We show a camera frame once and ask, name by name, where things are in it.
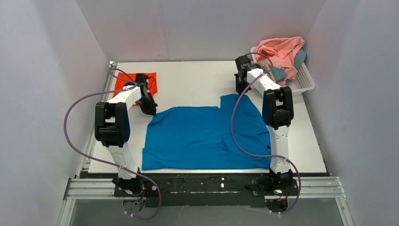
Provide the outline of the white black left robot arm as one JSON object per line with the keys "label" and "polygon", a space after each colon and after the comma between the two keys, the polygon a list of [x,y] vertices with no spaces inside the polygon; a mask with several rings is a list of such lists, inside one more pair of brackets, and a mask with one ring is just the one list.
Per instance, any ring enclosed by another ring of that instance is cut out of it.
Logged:
{"label": "white black left robot arm", "polygon": [[140,172],[133,160],[128,146],[130,138],[130,123],[128,110],[138,104],[146,115],[155,116],[156,107],[151,92],[145,85],[134,87],[128,83],[126,91],[119,92],[106,102],[98,102],[95,106],[95,138],[108,150],[118,169],[118,177],[112,182],[121,189],[139,189],[142,184],[136,178]]}

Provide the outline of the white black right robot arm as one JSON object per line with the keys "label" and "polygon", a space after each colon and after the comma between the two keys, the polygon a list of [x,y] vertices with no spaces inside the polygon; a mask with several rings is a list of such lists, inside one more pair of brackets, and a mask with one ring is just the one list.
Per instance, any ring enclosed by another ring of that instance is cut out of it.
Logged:
{"label": "white black right robot arm", "polygon": [[[282,87],[266,75],[260,68],[240,69],[235,74],[239,98],[231,115],[231,135],[234,143],[244,153],[253,157],[271,158],[269,182],[271,190],[284,189],[293,184],[293,172],[288,162],[288,132],[294,117],[293,97],[290,87]],[[251,154],[237,143],[234,130],[234,116],[238,104],[249,88],[255,88],[263,97],[262,118],[267,126],[271,142],[271,154]]]}

